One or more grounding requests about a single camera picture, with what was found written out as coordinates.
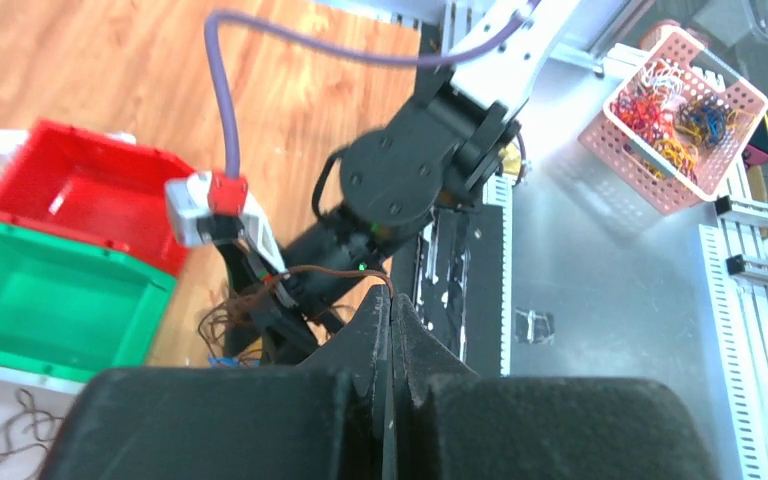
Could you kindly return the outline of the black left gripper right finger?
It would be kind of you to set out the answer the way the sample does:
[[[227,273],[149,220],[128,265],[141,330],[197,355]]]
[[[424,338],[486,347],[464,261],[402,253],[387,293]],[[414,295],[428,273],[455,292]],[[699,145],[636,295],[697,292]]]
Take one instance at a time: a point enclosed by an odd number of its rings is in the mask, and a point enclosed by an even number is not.
[[[482,377],[391,305],[402,479],[713,479],[681,399],[651,379]]]

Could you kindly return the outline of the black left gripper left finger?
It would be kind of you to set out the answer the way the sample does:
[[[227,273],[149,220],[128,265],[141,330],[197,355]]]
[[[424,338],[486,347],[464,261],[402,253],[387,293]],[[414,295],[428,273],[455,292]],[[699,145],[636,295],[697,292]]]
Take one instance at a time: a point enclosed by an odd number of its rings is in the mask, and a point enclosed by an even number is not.
[[[108,369],[76,398],[44,479],[387,479],[391,296],[296,366]]]

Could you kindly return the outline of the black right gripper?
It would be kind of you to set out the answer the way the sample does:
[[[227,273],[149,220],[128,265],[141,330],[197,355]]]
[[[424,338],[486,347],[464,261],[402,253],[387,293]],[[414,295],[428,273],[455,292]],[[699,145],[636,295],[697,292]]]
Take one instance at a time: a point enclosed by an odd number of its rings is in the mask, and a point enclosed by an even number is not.
[[[296,365],[322,342],[311,329],[321,327],[326,336],[346,324],[346,305],[287,306],[280,295],[284,287],[299,291],[292,278],[275,277],[260,258],[246,247],[231,243],[217,247],[226,267],[228,286],[214,307],[214,359],[233,365]]]

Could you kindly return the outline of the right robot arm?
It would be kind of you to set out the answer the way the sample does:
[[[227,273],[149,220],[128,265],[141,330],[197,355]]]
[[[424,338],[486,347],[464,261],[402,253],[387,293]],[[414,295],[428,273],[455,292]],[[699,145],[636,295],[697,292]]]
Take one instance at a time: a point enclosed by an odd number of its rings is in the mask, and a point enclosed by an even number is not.
[[[397,59],[397,66],[429,69],[429,78],[384,126],[329,155],[318,184],[337,169],[341,200],[323,211],[314,190],[314,223],[283,247],[253,210],[218,45],[220,24],[248,16],[211,14],[205,36],[226,165],[208,187],[208,223],[224,237],[219,251],[231,289],[206,333],[221,342],[223,356],[245,357],[259,343],[265,362],[300,362],[319,347],[312,326],[338,333],[339,301],[363,280],[384,278],[386,260],[435,209],[472,208],[503,148],[519,137],[517,114],[577,8],[575,1],[498,1],[449,53]]]

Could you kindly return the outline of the green storage bin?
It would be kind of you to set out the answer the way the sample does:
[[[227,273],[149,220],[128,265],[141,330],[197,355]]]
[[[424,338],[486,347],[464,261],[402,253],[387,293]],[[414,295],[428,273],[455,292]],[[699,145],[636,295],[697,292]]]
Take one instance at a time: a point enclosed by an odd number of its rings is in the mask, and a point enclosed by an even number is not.
[[[176,284],[126,254],[0,223],[0,366],[75,382],[139,366]]]

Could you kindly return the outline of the red storage bin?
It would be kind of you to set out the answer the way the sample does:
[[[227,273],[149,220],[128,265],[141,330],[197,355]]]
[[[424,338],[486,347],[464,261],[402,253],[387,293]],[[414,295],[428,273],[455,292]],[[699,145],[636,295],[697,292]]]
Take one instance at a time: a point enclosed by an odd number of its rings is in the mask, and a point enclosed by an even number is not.
[[[171,152],[40,120],[0,178],[0,222],[178,276],[188,252],[169,224],[164,185],[193,171]]]

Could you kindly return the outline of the white storage bin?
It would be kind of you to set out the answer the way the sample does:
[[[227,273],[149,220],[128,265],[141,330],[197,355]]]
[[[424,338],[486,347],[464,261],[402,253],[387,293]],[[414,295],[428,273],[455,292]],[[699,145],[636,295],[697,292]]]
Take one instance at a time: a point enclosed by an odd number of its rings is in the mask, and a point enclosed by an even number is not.
[[[79,382],[0,367],[0,479],[37,479]]]

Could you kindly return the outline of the pink perforated basket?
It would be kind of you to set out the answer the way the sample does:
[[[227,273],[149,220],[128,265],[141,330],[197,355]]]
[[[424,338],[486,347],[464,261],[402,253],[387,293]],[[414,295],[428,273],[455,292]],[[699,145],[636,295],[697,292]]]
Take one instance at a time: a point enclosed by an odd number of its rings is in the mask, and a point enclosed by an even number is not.
[[[642,62],[578,137],[664,215],[718,197],[768,112],[768,98],[704,43],[656,28]]]

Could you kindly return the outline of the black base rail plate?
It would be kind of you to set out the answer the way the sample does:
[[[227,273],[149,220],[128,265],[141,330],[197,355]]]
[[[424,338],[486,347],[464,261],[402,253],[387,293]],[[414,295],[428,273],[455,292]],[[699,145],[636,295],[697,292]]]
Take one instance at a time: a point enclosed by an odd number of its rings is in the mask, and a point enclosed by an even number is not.
[[[391,276],[427,330],[469,368],[502,377],[506,280],[505,215],[509,189],[486,186],[487,200],[466,212],[437,209],[432,222],[393,257]]]

